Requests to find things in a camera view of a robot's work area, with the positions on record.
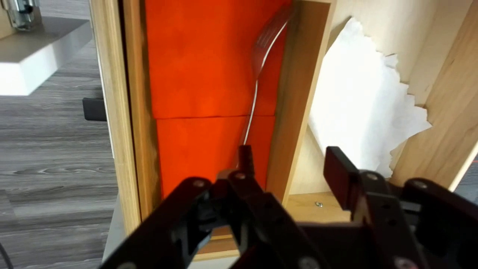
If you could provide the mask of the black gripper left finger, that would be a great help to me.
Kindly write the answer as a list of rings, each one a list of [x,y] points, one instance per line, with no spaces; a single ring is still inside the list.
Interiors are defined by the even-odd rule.
[[[247,177],[253,177],[256,174],[254,160],[253,160],[253,148],[250,145],[239,147],[239,162],[238,169]]]

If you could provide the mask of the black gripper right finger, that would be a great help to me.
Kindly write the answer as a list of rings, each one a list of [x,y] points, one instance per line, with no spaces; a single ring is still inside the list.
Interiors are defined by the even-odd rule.
[[[323,175],[341,208],[354,210],[360,174],[339,147],[326,148]]]

